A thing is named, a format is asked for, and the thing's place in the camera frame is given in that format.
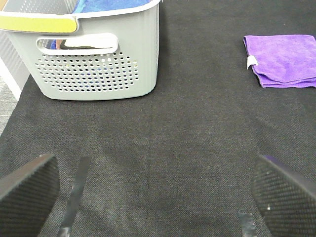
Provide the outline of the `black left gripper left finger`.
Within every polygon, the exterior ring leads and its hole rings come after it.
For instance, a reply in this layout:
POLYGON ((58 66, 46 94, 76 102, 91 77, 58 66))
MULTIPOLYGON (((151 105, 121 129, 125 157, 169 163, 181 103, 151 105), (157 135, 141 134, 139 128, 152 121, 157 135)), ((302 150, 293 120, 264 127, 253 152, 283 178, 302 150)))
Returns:
POLYGON ((0 235, 36 237, 60 190, 57 158, 44 154, 0 180, 0 235))

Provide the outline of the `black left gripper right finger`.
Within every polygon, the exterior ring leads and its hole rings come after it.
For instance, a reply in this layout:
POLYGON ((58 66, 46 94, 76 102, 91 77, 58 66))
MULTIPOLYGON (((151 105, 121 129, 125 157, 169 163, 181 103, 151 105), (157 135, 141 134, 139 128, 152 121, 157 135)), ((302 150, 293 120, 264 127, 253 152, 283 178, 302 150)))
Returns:
POLYGON ((272 156, 258 156, 252 195, 274 237, 316 235, 316 184, 272 156))

